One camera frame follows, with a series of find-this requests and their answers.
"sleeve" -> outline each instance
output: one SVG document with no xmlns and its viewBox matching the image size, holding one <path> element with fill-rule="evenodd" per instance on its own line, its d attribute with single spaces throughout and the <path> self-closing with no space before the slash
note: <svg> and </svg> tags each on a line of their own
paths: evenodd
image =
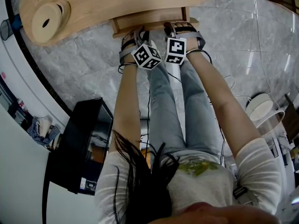
<svg viewBox="0 0 299 224">
<path fill-rule="evenodd" d="M 128 168 L 128 163 L 120 156 L 118 152 L 112 152 L 106 156 L 94 195 L 94 203 L 100 211 L 99 223 L 116 223 L 113 210 L 113 201 L 118 169 L 119 180 L 115 204 L 119 217 L 121 218 L 123 216 L 123 209 L 125 208 L 126 202 Z"/>
<path fill-rule="evenodd" d="M 257 197 L 260 208 L 275 214 L 281 194 L 281 175 L 265 139 L 258 138 L 248 143 L 235 161 L 238 184 Z"/>
</svg>

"bottle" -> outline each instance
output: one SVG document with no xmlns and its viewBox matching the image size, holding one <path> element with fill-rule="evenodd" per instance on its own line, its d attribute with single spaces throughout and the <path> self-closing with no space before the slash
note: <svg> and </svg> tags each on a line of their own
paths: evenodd
<svg viewBox="0 0 299 224">
<path fill-rule="evenodd" d="M 21 99 L 18 99 L 18 104 L 24 112 L 26 112 L 26 113 L 28 112 L 24 102 Z"/>
</svg>

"jeans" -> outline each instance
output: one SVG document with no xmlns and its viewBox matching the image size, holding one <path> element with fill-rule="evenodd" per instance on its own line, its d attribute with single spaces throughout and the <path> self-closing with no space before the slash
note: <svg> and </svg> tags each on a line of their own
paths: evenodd
<svg viewBox="0 0 299 224">
<path fill-rule="evenodd" d="M 221 154 L 221 146 L 216 133 L 213 110 L 198 74 L 189 61 L 181 67 L 181 81 L 185 104 L 186 142 L 171 89 L 169 76 L 161 63 L 148 71 L 151 117 L 149 143 L 159 150 L 165 143 L 162 158 L 182 150 L 197 150 L 216 156 Z"/>
</svg>

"black hair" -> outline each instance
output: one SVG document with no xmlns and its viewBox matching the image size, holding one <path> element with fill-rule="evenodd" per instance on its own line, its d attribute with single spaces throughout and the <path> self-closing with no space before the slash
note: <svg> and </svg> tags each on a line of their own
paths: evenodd
<svg viewBox="0 0 299 224">
<path fill-rule="evenodd" d="M 113 200 L 114 215 L 117 224 L 147 224 L 151 221 L 171 216 L 171 198 L 167 185 L 176 173 L 179 163 L 172 155 L 166 154 L 168 159 L 161 163 L 161 154 L 165 143 L 159 150 L 152 147 L 154 155 L 151 169 L 140 150 L 130 141 L 114 131 L 116 150 L 129 164 L 126 211 L 119 217 L 116 211 L 116 193 L 119 179 L 119 169 L 115 183 Z"/>
</svg>

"round cable hole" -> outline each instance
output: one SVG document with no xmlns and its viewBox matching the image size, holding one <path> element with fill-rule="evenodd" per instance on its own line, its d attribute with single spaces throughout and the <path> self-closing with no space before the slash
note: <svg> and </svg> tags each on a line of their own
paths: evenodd
<svg viewBox="0 0 299 224">
<path fill-rule="evenodd" d="M 47 19 L 47 20 L 43 23 L 43 28 L 44 28 L 45 26 L 48 25 L 49 21 L 50 21 L 50 19 Z"/>
</svg>

